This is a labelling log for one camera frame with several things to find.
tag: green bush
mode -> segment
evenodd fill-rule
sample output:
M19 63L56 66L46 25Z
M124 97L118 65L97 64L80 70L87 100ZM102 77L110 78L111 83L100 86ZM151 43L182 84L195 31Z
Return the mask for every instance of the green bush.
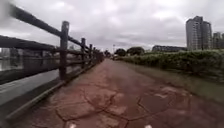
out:
M224 81L224 51L160 53L126 56L120 60Z

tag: river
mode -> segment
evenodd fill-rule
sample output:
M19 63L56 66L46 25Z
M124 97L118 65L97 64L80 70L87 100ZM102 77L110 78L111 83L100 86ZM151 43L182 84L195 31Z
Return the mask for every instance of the river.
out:
M0 73L6 70L14 69L32 69L43 67L45 65L56 64L58 61L55 60L43 60L43 59L8 59L0 60ZM76 71L80 67L69 67L67 68L67 73ZM34 90L35 88L40 87L41 85L55 80L59 77L59 71L53 70L46 73L40 73L35 76L27 77L21 80L12 81L6 84L0 85L0 105L21 96L27 92Z

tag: cracked pavement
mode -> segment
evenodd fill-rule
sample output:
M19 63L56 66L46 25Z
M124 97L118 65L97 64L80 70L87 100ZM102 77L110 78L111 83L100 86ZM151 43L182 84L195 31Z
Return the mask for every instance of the cracked pavement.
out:
M14 128L223 128L224 108L105 60L13 122Z

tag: cloud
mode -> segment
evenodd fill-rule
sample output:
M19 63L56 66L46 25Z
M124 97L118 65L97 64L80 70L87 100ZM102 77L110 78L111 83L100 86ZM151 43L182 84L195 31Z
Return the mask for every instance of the cloud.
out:
M185 22L196 15L224 31L223 0L16 0L17 6L46 23L61 28L70 22L70 35L87 38L100 49L112 51L153 45L186 46ZM59 38L20 21L9 19L0 34L59 45Z

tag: building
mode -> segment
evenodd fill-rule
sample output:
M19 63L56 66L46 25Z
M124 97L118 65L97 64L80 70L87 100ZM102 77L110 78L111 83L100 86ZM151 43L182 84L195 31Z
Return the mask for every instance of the building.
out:
M152 52L180 52L180 51L187 51L187 48L176 46L160 46L160 45L155 45L152 48Z
M224 49L224 34L220 32L213 34L213 49Z
M186 22L187 49L204 50L212 48L211 24L196 16Z
M34 51L28 49L16 49L16 48L2 48L1 55L4 58L24 58L24 57L34 57L40 58L43 56L49 56L49 52L44 51Z

